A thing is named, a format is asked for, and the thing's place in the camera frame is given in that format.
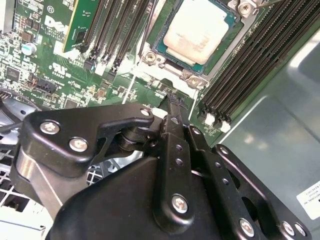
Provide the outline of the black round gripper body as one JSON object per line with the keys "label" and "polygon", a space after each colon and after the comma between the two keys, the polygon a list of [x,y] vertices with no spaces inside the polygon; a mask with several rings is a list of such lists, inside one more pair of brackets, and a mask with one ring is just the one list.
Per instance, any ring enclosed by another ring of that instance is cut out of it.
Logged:
{"label": "black round gripper body", "polygon": [[184,233],[169,234],[152,206],[158,160],[142,158],[78,192],[55,217],[50,240],[227,240],[227,222],[214,214],[203,180],[192,176],[195,219]]}

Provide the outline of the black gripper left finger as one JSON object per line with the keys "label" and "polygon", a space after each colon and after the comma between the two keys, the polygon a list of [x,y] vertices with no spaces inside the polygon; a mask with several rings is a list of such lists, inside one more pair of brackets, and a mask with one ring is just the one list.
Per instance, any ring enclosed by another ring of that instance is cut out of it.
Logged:
{"label": "black gripper left finger", "polygon": [[156,158],[154,220],[164,232],[185,232],[196,202],[180,100],[171,93],[164,98],[164,117],[136,103],[31,113],[22,122],[11,181],[54,222],[80,191],[137,160]]}

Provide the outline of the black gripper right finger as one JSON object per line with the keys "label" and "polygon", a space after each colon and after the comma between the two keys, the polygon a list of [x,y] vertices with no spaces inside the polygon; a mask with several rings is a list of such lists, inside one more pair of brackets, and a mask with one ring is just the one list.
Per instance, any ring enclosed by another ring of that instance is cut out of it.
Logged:
{"label": "black gripper right finger", "polygon": [[179,100],[179,118],[191,153],[196,213],[183,240],[310,240],[300,219],[225,145],[209,147],[188,120]]}

